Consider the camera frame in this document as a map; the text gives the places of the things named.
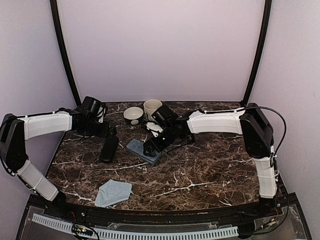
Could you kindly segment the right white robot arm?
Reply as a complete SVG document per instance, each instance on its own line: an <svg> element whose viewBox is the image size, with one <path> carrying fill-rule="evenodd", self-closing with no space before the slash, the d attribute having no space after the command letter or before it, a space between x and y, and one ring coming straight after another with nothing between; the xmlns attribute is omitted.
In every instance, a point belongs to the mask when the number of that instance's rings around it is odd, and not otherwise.
<svg viewBox="0 0 320 240"><path fill-rule="evenodd" d="M169 147L176 139L184 139L201 133L232 133L241 135L246 152L255 162L262 201L255 205L255 213L266 217L275 208L272 200L277 193L276 157L274 129L264 115L267 107L250 103L246 107L220 111L195 110L182 115L162 105L152 118L162 132L143 144L142 153L154 157Z"/></svg>

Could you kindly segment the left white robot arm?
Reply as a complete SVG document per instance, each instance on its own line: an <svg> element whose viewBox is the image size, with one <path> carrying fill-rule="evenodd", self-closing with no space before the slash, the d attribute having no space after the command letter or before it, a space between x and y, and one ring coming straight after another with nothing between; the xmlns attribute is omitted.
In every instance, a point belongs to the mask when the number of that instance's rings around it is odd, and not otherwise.
<svg viewBox="0 0 320 240"><path fill-rule="evenodd" d="M111 161L119 138L113 123L104 121L104 109L97 112L60 108L35 115L15 116L8 113L0 127L0 160L7 173L18 177L31 191L51 202L51 210L60 218L71 213L66 196L32 164L26 152L26 141L58 132L79 131L87 136L104 138L100 153L103 162Z"/></svg>

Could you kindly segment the black glasses case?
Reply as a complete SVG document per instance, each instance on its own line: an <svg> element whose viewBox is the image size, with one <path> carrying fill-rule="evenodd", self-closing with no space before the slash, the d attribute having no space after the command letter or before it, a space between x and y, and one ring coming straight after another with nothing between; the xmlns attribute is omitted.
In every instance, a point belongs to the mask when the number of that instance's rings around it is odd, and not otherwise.
<svg viewBox="0 0 320 240"><path fill-rule="evenodd" d="M103 163L110 163L114 159L118 144L119 138L117 136L106 138L99 155L99 160Z"/></svg>

